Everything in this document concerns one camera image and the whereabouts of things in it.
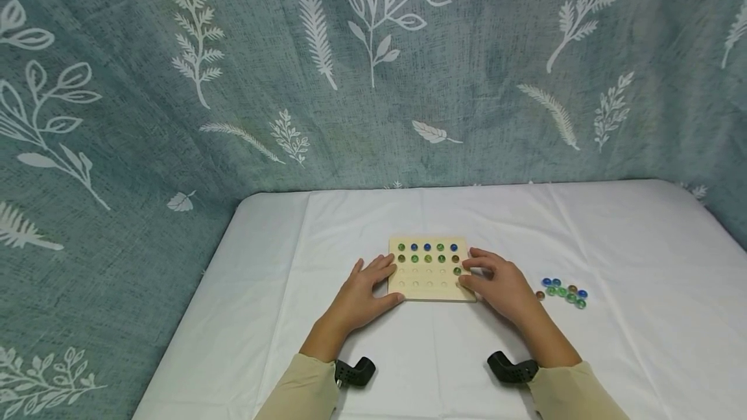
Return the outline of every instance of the wooden board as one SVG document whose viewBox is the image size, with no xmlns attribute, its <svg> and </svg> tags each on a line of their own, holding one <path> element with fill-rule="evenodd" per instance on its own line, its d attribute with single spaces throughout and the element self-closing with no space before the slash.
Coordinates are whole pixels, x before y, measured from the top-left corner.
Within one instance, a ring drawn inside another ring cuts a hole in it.
<svg viewBox="0 0 747 420">
<path fill-rule="evenodd" d="M 400 244 L 404 244 L 404 250 L 399 248 Z M 425 249 L 426 244 L 431 245 L 431 250 Z M 438 249 L 438 244 L 444 245 L 443 250 Z M 456 251 L 451 250 L 452 244 L 456 244 Z M 407 300 L 477 300 L 474 293 L 458 283 L 459 274 L 470 274 L 462 267 L 462 261 L 468 258 L 467 242 L 463 237 L 392 237 L 389 239 L 389 253 L 394 254 L 397 263 L 397 272 L 388 280 L 389 293 L 402 293 Z M 444 262 L 440 262 L 439 257 L 443 257 Z"/>
</svg>

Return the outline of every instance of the blue-gray fabric backdrop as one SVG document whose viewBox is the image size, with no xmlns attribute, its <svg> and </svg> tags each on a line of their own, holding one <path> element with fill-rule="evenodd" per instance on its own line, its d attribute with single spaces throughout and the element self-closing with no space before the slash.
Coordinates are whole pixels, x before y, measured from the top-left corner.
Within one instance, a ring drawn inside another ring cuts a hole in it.
<svg viewBox="0 0 747 420">
<path fill-rule="evenodd" d="M 257 191 L 661 178 L 747 244 L 747 0 L 0 8 L 5 419 L 129 418 Z"/>
</svg>

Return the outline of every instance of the sleeve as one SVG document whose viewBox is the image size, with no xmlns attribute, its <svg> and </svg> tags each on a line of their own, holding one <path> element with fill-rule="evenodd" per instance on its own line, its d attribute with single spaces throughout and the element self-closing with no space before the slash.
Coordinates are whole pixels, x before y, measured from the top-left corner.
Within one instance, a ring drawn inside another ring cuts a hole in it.
<svg viewBox="0 0 747 420">
<path fill-rule="evenodd" d="M 543 420 L 629 420 L 587 362 L 540 369 L 529 389 Z"/>
<path fill-rule="evenodd" d="M 329 420 L 338 394 L 334 362 L 296 353 L 255 420 Z"/>
</svg>

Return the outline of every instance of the black device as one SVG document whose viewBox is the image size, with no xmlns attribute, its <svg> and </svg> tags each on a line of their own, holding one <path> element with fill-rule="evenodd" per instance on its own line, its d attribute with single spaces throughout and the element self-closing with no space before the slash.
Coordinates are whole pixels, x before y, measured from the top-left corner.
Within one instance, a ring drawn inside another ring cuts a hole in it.
<svg viewBox="0 0 747 420">
<path fill-rule="evenodd" d="M 335 381 L 337 387 L 355 386 L 362 388 L 372 379 L 375 365 L 368 357 L 361 357 L 355 367 L 351 367 L 342 360 L 335 361 Z"/>
<path fill-rule="evenodd" d="M 498 381 L 507 382 L 507 384 L 526 384 L 534 379 L 534 375 L 540 370 L 540 366 L 534 360 L 526 360 L 514 365 L 501 351 L 493 352 L 493 355 L 488 357 L 488 366 Z"/>
</svg>

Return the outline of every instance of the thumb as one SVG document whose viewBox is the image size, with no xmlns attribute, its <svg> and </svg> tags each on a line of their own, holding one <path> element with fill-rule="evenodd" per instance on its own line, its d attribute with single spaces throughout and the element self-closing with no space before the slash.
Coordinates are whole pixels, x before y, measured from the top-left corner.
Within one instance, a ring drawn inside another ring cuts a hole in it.
<svg viewBox="0 0 747 420">
<path fill-rule="evenodd" d="M 459 284 L 470 289 L 472 292 L 477 292 L 482 296 L 485 296 L 487 291 L 487 281 L 481 277 L 473 276 L 471 274 L 465 274 L 459 276 Z"/>
<path fill-rule="evenodd" d="M 382 298 L 377 298 L 377 309 L 379 315 L 381 315 L 384 312 L 388 312 L 389 310 L 392 310 L 392 308 L 398 306 L 403 300 L 405 300 L 405 297 L 403 294 L 400 293 L 393 293 L 388 294 L 387 296 L 384 296 Z"/>
</svg>

